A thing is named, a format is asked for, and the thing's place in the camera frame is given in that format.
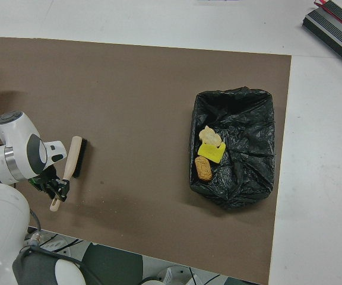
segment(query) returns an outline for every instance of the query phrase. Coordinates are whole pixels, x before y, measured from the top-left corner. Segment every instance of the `red wire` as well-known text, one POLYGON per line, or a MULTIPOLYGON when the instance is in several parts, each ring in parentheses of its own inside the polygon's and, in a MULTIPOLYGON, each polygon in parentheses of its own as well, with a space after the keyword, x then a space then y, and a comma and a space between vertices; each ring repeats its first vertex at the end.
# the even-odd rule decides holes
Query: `red wire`
POLYGON ((342 24, 342 19, 340 19, 338 16, 336 16, 331 10, 329 10, 326 6, 324 6, 323 4, 320 4, 320 3, 317 3, 316 0, 314 2, 314 4, 317 6, 317 7, 321 7, 323 8, 323 10, 329 14, 331 14, 333 17, 335 17, 341 24, 342 24))

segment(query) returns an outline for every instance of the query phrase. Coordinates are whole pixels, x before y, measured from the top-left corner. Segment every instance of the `brown mat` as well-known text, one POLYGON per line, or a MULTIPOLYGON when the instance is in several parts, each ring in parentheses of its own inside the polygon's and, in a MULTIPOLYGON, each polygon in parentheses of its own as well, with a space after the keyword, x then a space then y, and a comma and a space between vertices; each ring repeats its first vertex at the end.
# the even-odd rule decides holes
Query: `brown mat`
MULTIPOLYGON (((0 38, 0 114, 22 110, 45 141, 90 141, 59 212, 18 184, 44 229, 257 283, 268 281, 290 56, 0 38), (272 195, 225 212, 188 186, 196 94, 274 95, 272 195)), ((62 174, 64 162, 57 164, 62 174)))

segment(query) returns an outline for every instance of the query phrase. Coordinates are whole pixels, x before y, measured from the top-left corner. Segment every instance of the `yellow object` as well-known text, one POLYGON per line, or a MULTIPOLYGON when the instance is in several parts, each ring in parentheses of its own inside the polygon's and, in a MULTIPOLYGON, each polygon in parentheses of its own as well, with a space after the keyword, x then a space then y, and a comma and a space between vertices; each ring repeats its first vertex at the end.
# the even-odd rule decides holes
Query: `yellow object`
POLYGON ((215 147, 214 145, 211 144, 204 144, 202 143, 197 154, 199 156, 204 156, 205 158, 216 162, 220 163, 221 159, 224 156, 224 151, 226 148, 225 143, 221 143, 219 147, 215 147))

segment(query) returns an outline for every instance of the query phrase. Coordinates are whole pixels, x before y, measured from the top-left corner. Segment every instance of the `cable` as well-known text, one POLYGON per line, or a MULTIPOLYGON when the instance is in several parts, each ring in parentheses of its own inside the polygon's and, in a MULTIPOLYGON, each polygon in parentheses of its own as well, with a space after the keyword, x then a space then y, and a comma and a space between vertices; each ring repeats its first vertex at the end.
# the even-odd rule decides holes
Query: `cable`
POLYGON ((37 225, 37 229, 38 229, 38 232, 40 232, 42 230, 42 227, 40 226, 40 221, 39 221, 39 218, 38 216, 34 213, 33 210, 30 209, 30 214, 31 216, 33 216, 35 222, 36 222, 36 225, 37 225))
POLYGON ((62 251, 63 249, 66 249, 66 248, 71 247, 72 245, 76 245, 76 244, 82 242, 82 240, 81 240, 80 242, 78 242, 78 241, 79 241, 79 239, 76 239, 76 240, 74 240, 73 242, 71 242, 71 243, 69 243, 69 244, 63 246, 62 248, 58 248, 58 249, 56 249, 56 250, 54 250, 54 251, 52 251, 52 252, 59 252, 59 251, 62 251))
POLYGON ((79 260, 77 260, 77 259, 75 259, 75 258, 68 257, 68 256, 64 256, 64 255, 61 255, 61 254, 56 254, 56 253, 54 253, 54 252, 47 251, 47 250, 45 250, 45 249, 43 249, 43 248, 40 248, 39 246, 31 246, 30 249, 29 249, 28 254, 31 253, 30 251, 35 251, 35 252, 40 253, 40 254, 49 255, 50 257, 55 257, 55 258, 58 258, 58 259, 70 261, 70 262, 72 262, 72 263, 74 263, 74 264, 77 264, 77 265, 79 265, 80 268, 82 268, 86 273, 88 273, 90 276, 92 276, 98 285, 103 285, 103 283, 102 283, 101 280, 98 278, 98 276, 96 276, 92 271, 90 271, 90 269, 89 269, 84 263, 82 263, 81 261, 79 261, 79 260))
POLYGON ((56 234, 56 235, 54 235, 53 237, 49 238, 48 240, 46 240, 45 242, 43 242, 43 243, 42 243, 41 245, 39 245, 39 246, 45 245, 46 243, 52 241, 54 238, 56 238, 57 235, 58 235, 58 234, 56 234))
POLYGON ((196 280, 191 268, 189 268, 189 272, 191 272, 192 279, 194 279, 194 284, 196 285, 196 280))
POLYGON ((221 276, 220 274, 216 275, 213 278, 210 278, 207 282, 204 283, 204 285, 207 285, 210 281, 212 281, 213 279, 216 279, 218 276, 221 276))

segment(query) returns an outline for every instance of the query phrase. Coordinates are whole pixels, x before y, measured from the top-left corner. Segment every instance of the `black trash bag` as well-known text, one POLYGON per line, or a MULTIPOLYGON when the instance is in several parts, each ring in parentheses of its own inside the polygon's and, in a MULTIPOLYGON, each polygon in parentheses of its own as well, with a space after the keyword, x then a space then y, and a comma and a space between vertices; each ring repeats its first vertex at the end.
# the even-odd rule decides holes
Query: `black trash bag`
POLYGON ((225 209, 256 203, 269 196, 274 184, 274 107, 270 93, 247 87, 205 91, 196 97, 192 113, 189 185, 225 209), (194 163, 205 126, 226 144, 219 164, 210 161, 213 178, 199 180, 194 163))

